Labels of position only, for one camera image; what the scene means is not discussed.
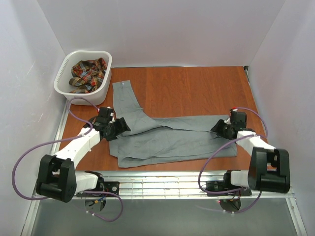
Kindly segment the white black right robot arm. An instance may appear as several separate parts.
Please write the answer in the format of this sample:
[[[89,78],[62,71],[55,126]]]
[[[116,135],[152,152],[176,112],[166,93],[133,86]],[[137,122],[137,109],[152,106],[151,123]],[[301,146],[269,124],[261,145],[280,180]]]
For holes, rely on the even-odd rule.
[[[288,151],[266,143],[254,130],[247,128],[245,112],[231,109],[229,118],[220,119],[211,131],[242,147],[251,156],[247,171],[228,170],[224,174],[226,188],[243,187],[283,194],[290,190]]]

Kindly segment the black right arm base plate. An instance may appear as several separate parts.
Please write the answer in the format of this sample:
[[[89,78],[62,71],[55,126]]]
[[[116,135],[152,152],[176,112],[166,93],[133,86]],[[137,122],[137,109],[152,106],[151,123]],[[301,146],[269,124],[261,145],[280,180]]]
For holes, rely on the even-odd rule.
[[[219,181],[219,180],[206,181],[206,183],[202,184],[201,187],[203,189],[205,189],[206,191],[211,191],[211,192],[221,192],[221,191],[228,191],[228,190],[234,190],[234,189],[240,188],[239,186],[224,184],[223,181]],[[224,194],[207,193],[208,197],[216,197],[216,196],[231,196],[231,197],[233,197],[233,196],[238,196],[238,195],[239,195],[239,191],[229,192],[229,193],[224,193]],[[251,196],[251,195],[252,195],[252,191],[250,189],[245,189],[245,188],[242,189],[241,196]]]

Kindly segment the grey long sleeve shirt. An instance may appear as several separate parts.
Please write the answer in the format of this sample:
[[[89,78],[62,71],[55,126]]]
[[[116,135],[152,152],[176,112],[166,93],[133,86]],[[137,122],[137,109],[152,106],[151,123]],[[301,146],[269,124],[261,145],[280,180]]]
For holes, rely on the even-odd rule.
[[[120,168],[207,159],[228,142],[211,132],[226,115],[151,118],[130,81],[113,84],[113,105],[116,117],[124,118],[130,128],[109,143]]]

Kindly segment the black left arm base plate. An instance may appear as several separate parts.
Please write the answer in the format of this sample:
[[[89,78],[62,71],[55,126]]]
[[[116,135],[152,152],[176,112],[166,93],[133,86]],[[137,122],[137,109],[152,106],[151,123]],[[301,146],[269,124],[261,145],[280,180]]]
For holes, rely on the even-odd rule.
[[[104,181],[100,184],[101,191],[119,195],[120,183],[118,181]]]

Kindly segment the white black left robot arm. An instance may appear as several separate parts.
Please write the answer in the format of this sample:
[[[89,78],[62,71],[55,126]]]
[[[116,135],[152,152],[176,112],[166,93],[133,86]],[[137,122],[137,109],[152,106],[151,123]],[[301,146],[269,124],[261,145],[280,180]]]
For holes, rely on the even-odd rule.
[[[102,191],[103,177],[94,171],[76,171],[79,162],[103,139],[116,140],[130,131],[124,118],[115,118],[112,108],[101,107],[97,116],[86,121],[79,134],[63,149],[41,158],[36,193],[62,202],[75,194]]]

